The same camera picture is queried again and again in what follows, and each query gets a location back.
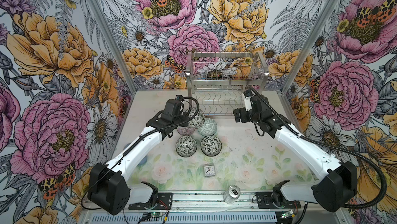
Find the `pink peony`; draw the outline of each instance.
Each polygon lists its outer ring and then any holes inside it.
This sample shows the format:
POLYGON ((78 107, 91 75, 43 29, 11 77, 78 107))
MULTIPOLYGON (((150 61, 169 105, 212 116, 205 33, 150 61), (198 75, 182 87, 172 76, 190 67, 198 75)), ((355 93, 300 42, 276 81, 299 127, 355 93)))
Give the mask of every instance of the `pink peony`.
POLYGON ((20 111, 17 98, 6 87, 0 85, 0 152, 8 144, 12 134, 12 122, 20 111))
POLYGON ((378 92, 370 69, 358 61, 334 61, 320 77, 320 103, 314 104, 318 117, 339 122, 343 130, 360 127, 375 111, 378 92))
POLYGON ((352 0, 345 8, 345 12, 340 13, 338 32, 333 41, 334 49, 338 54, 343 53, 347 58, 373 63, 388 54, 397 45, 397 14, 385 22, 376 20, 365 28, 357 26, 358 8, 374 9, 384 1, 352 0))
MULTIPOLYGON (((170 56, 178 64, 187 64, 187 52, 219 52, 219 42, 216 35, 211 31, 206 31, 201 26, 189 25, 184 26, 168 38, 170 45, 170 56)), ((216 57, 200 57, 202 63, 195 63, 195 69, 201 69, 206 63, 215 63, 216 57)))
MULTIPOLYGON (((142 11, 145 8, 151 8, 152 2, 150 0, 136 0, 136 9, 142 11)), ((178 0, 181 4, 177 15, 168 14, 166 16, 156 16, 149 18, 149 24, 159 32, 166 32, 169 29, 178 29, 184 24, 191 23, 195 18, 197 0, 178 0)))
POLYGON ((57 177, 72 163, 79 169, 88 157, 87 108, 71 95, 58 93, 25 109, 15 125, 11 171, 37 182, 57 177))

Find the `dish rack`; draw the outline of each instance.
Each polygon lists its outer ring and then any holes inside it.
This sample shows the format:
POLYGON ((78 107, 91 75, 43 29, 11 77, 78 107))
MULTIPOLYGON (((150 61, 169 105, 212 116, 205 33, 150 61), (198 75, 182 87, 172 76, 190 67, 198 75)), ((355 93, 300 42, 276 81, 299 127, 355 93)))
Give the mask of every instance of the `dish rack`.
POLYGON ((258 92, 262 92, 268 74, 260 52, 187 54, 188 95, 198 101, 200 109, 208 116, 232 116, 234 109, 244 107, 241 93, 246 86, 257 85, 258 92))

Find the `black mounting plate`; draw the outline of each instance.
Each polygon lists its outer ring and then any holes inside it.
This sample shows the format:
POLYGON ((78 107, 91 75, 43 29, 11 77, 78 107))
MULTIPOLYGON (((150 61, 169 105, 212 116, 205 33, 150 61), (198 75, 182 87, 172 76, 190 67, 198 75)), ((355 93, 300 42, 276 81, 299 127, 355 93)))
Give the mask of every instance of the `black mounting plate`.
MULTIPOLYGON (((172 207, 172 193, 158 193, 157 201, 160 200, 167 205, 167 208, 170 210, 172 207)), ((146 204, 144 203, 135 203, 130 204, 128 206, 129 210, 164 210, 164 206, 160 203, 156 203, 153 208, 147 208, 146 204)))
MULTIPOLYGON (((273 197, 271 196, 273 192, 272 191, 261 191, 261 192, 256 192, 256 201, 258 203, 258 208, 259 209, 264 209, 264 208, 276 208, 276 206, 273 204, 273 197)), ((299 201, 284 201, 281 202, 282 205, 284 205, 286 208, 300 208, 300 202, 299 201)))

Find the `table surface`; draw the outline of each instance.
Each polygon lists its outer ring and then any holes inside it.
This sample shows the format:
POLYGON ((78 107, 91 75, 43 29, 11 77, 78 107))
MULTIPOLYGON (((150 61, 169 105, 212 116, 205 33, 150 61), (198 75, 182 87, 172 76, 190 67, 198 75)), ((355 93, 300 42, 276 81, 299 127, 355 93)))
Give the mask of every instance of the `table surface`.
MULTIPOLYGON (((133 141, 147 120, 176 94, 185 95, 186 92, 137 92, 114 155, 133 141)), ((264 91, 264 95, 276 111, 285 114, 276 92, 264 91)), ((215 136, 222 142, 220 154, 214 157, 204 155, 200 149, 204 136, 195 130, 191 136, 198 145, 196 153, 188 158, 179 156, 175 145, 181 135, 175 130, 172 138, 164 139, 148 153, 146 163, 134 170, 127 184, 146 181, 160 191, 224 190, 231 184, 237 184, 243 190, 269 190, 286 179, 296 182, 313 180, 310 169, 301 159, 270 136, 260 137, 252 123, 236 123, 233 117, 212 118, 218 124, 215 136), (203 165, 209 163, 215 165, 214 177, 203 175, 203 165)))

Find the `metal bar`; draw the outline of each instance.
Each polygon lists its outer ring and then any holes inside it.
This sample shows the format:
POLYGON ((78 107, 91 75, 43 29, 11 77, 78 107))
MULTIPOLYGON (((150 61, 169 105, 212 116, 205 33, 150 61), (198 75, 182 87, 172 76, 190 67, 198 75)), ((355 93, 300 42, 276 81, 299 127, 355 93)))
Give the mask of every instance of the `metal bar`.
POLYGON ((96 22, 98 23, 98 26, 105 37, 109 48, 111 52, 113 53, 114 58, 116 59, 117 64, 120 67, 120 70, 122 74, 124 75, 124 78, 126 80, 126 83, 128 87, 130 88, 131 92, 135 95, 136 93, 136 87, 134 84, 134 81, 132 80, 132 77, 129 73, 129 70, 126 66, 126 63, 124 62, 124 59, 122 58, 120 48, 117 45, 116 39, 113 36, 112 30, 110 29, 109 23, 106 20, 106 16, 102 11, 102 7, 98 0, 86 0, 90 13, 92 16, 95 18, 96 22))
POLYGON ((293 67, 291 68, 291 71, 289 72, 287 79, 284 81, 283 85, 281 86, 281 90, 283 92, 286 91, 288 86, 292 83, 292 81, 298 74, 300 67, 303 65, 303 63, 306 60, 306 57, 309 55, 309 52, 313 44, 315 43, 317 37, 320 35, 322 27, 325 25, 325 22, 328 20, 337 2, 339 2, 339 0, 328 0, 323 8, 323 11, 319 13, 313 28, 310 30, 309 36, 306 39, 305 44, 300 50, 298 58, 296 59, 293 67))

